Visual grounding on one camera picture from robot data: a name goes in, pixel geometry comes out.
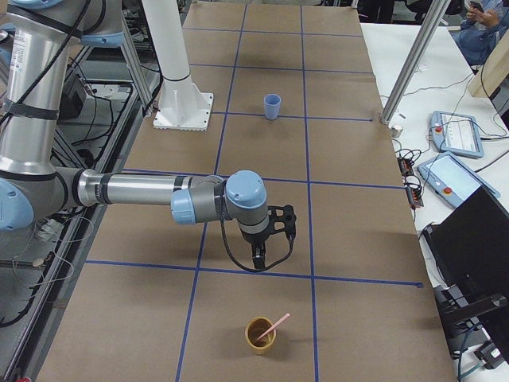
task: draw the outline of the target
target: white stand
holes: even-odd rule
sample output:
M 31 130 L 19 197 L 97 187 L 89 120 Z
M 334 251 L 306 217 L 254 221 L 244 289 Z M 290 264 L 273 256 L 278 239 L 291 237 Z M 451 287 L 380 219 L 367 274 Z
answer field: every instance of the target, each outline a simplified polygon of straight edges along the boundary
M 164 76 L 157 129 L 207 130 L 214 95 L 192 82 L 181 18 L 175 0 L 142 0 L 160 69 Z

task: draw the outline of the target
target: person's hand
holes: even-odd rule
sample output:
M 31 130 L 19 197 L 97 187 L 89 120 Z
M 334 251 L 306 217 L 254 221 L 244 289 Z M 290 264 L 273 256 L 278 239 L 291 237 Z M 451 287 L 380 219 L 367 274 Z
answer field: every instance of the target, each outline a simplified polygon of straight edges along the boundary
M 487 28 L 493 28 L 499 24 L 499 16 L 494 10 L 487 10 L 483 13 L 472 6 L 468 9 L 467 19 L 473 23 L 479 22 Z

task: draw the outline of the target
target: blue cup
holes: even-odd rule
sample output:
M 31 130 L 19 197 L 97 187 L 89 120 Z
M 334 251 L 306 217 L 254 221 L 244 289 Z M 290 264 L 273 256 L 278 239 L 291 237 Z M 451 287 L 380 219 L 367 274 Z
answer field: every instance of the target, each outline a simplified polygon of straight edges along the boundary
M 279 115 L 281 97 L 277 94 L 268 94 L 263 99 L 265 104 L 265 117 L 270 121 L 275 120 Z

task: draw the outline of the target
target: phone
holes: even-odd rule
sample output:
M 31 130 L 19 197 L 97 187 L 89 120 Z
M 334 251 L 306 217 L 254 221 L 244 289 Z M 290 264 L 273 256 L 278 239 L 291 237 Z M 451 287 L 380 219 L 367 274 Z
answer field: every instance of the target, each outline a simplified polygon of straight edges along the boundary
M 483 6 L 480 4 L 480 2 L 470 2 L 470 6 L 484 13 Z

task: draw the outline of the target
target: brown table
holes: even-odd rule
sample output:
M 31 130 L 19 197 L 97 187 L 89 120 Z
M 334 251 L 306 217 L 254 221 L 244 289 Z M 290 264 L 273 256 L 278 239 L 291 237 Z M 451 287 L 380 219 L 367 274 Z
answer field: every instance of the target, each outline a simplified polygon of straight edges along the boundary
M 38 381 L 454 381 L 356 12 L 198 3 L 185 40 L 194 82 L 215 94 L 209 128 L 147 120 L 126 169 L 258 172 L 269 204 L 295 208 L 294 254 L 247 274 L 218 223 L 112 205 Z M 235 222 L 227 232 L 249 264 Z M 286 249 L 273 237 L 267 261 Z M 244 326 L 286 312 L 275 346 L 252 355 Z

